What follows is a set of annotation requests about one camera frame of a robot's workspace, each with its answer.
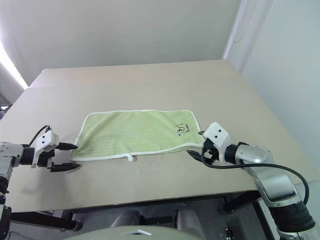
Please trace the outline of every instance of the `beige tabletop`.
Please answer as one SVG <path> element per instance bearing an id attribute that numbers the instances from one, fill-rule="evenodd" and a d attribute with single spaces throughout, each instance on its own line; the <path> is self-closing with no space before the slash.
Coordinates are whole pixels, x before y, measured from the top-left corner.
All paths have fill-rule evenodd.
<path id="1" fill-rule="evenodd" d="M 61 142 L 73 143 L 87 114 L 138 109 L 191 110 L 203 130 L 218 122 L 235 142 L 269 148 L 277 164 L 309 182 L 320 180 L 283 125 L 224 60 L 44 70 L 0 121 L 0 141 L 27 144 L 49 124 Z M 68 152 L 57 150 L 52 160 L 68 162 Z M 134 162 L 82 162 L 67 172 L 21 165 L 13 170 L 6 205 L 13 212 L 45 211 L 255 189 L 242 169 L 207 168 L 180 151 Z"/>

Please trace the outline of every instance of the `printed logo on towel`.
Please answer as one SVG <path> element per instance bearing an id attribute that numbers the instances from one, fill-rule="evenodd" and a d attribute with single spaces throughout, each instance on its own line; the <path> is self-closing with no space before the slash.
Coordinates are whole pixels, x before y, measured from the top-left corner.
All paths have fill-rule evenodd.
<path id="1" fill-rule="evenodd" d="M 188 124 L 181 123 L 181 124 L 178 124 L 176 127 L 177 127 L 176 132 L 178 136 L 182 136 L 183 134 L 187 134 L 190 132 Z"/>

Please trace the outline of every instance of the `towel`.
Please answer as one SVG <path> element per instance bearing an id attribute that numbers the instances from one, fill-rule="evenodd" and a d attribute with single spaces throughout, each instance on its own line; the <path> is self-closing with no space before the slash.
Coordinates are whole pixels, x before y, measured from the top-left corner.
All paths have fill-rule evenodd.
<path id="1" fill-rule="evenodd" d="M 202 147 L 198 121 L 189 110 L 119 110 L 90 113 L 75 140 L 73 161 L 164 154 Z"/>

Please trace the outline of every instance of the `floor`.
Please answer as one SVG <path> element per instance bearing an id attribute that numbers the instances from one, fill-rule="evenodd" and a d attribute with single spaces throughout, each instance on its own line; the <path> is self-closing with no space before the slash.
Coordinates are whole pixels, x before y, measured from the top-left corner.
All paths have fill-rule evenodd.
<path id="1" fill-rule="evenodd" d="M 83 222 L 80 231 L 64 231 L 43 227 L 28 226 L 12 223 L 10 231 L 13 231 L 10 240 L 27 240 L 17 233 L 32 237 L 35 240 L 60 240 L 90 231 L 108 228 L 117 216 L 125 210 L 137 210 L 145 218 L 171 216 L 181 204 L 188 204 L 198 214 L 208 240 L 225 240 L 226 227 L 234 227 L 234 240 L 266 240 L 259 219 L 252 205 L 244 207 L 229 215 L 220 215 L 218 205 L 223 202 L 222 198 L 191 200 L 178 203 L 166 203 L 147 205 L 139 207 L 119 207 L 105 210 L 98 210 L 89 213 L 78 213 L 75 219 Z M 173 227 L 173 223 L 163 223 L 160 226 Z"/>

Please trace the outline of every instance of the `table leg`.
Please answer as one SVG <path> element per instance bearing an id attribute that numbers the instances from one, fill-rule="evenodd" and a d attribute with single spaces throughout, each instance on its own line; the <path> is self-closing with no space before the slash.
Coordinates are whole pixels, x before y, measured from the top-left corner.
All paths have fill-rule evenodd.
<path id="1" fill-rule="evenodd" d="M 218 211 L 220 214 L 230 214 L 235 210 L 238 210 L 242 207 L 245 207 L 249 204 L 252 204 L 255 200 L 260 198 L 261 195 L 259 191 L 247 191 L 240 196 L 232 199 L 231 201 L 226 202 L 225 204 L 219 206 Z"/>
<path id="2" fill-rule="evenodd" d="M 79 231 L 82 228 L 82 222 L 79 220 L 69 220 L 38 212 L 11 213 L 11 222 L 61 230 Z"/>

